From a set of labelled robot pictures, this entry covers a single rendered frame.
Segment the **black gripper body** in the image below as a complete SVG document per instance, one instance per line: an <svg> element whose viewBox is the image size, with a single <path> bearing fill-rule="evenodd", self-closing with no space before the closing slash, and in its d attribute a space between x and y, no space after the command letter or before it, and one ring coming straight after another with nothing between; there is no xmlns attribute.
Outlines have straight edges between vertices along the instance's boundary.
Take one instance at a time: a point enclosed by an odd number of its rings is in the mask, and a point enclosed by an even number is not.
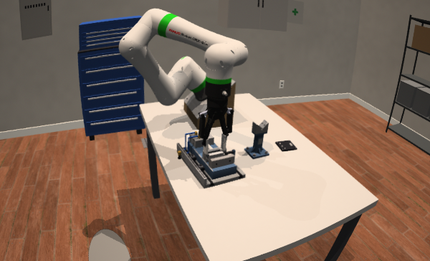
<svg viewBox="0 0 430 261"><path fill-rule="evenodd" d="M207 96L207 115L210 117L210 119L212 119L214 112L217 112L217 117L215 120L217 119L221 119L221 115L220 112L223 111L224 114L226 114L228 108L227 108L227 104L228 104L228 98L224 98L224 99L214 99L214 98L210 98Z"/></svg>

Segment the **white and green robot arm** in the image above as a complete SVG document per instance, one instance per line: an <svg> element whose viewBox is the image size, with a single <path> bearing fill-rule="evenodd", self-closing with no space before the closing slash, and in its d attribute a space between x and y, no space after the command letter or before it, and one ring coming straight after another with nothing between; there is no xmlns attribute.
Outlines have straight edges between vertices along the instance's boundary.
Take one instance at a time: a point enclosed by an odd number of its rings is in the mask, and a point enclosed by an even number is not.
<svg viewBox="0 0 430 261"><path fill-rule="evenodd" d="M206 72L190 57L183 57L167 75L148 48L156 34L205 51ZM206 100L207 96L229 97L233 67L242 65L248 58L248 49L242 42L210 32L161 9L151 9L142 16L120 40L119 52L139 71L158 102L165 106L175 104L187 88L198 101Z"/></svg>

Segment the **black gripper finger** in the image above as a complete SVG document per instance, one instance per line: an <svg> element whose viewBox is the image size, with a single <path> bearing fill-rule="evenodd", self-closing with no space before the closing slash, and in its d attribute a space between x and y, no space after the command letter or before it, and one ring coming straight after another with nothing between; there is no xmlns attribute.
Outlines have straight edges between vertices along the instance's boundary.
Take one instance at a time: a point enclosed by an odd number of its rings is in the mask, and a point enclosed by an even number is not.
<svg viewBox="0 0 430 261"><path fill-rule="evenodd" d="M222 129L221 148L224 151L226 150L227 136L229 136L229 133L232 133L232 116L233 116L233 113L234 113L234 110L232 108L228 108L227 114L226 114L226 123L225 123L224 112L223 111L220 112L221 119L219 121L220 121L221 129Z"/></svg>
<svg viewBox="0 0 430 261"><path fill-rule="evenodd" d="M213 123L217 117L217 114L218 114L217 112L214 112L212 119L210 119L210 117L208 116L206 127L205 127L207 111L199 112L199 117L200 117L199 136L200 136L200 138L203 138L203 145L204 145L204 153L205 154L208 154L208 149L209 149L208 137L209 137L209 134L211 132L212 125L213 125Z"/></svg>

